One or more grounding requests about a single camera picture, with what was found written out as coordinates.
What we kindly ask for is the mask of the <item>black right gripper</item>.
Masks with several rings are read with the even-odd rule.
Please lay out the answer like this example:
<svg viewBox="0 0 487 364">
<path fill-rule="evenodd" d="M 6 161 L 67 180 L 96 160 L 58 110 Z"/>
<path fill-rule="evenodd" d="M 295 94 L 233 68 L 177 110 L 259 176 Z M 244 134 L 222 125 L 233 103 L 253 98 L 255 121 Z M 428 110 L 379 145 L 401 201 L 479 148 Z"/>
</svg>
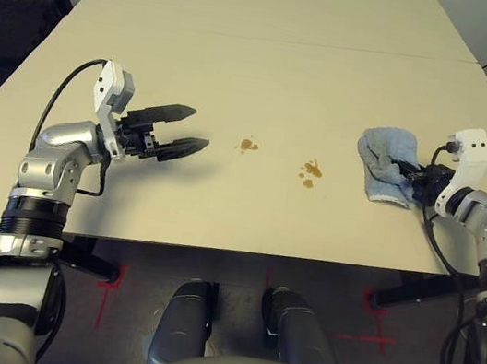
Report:
<svg viewBox="0 0 487 364">
<path fill-rule="evenodd" d="M 429 164 L 420 167 L 407 161 L 392 159 L 392 163 L 399 167 L 401 172 L 406 172 L 406 179 L 412 188 L 413 200 L 417 205 L 433 206 L 438 195 L 447 187 L 455 172 L 441 164 Z"/>
</svg>

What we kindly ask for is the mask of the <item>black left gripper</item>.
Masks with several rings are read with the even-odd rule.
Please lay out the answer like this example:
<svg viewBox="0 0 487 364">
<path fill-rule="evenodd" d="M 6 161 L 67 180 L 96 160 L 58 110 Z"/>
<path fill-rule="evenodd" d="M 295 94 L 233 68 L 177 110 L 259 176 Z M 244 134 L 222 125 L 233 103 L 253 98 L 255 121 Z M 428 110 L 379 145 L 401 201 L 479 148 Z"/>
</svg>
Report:
<svg viewBox="0 0 487 364">
<path fill-rule="evenodd" d="M 140 159 L 156 158 L 168 161 L 191 156 L 202 150 L 208 139 L 187 137 L 173 140 L 170 144 L 159 144 L 154 136 L 154 123 L 173 123 L 194 115 L 196 110 L 188 105 L 173 104 L 147 107 L 139 111 L 130 111 L 117 121 L 114 131 L 116 141 L 128 156 Z"/>
</svg>

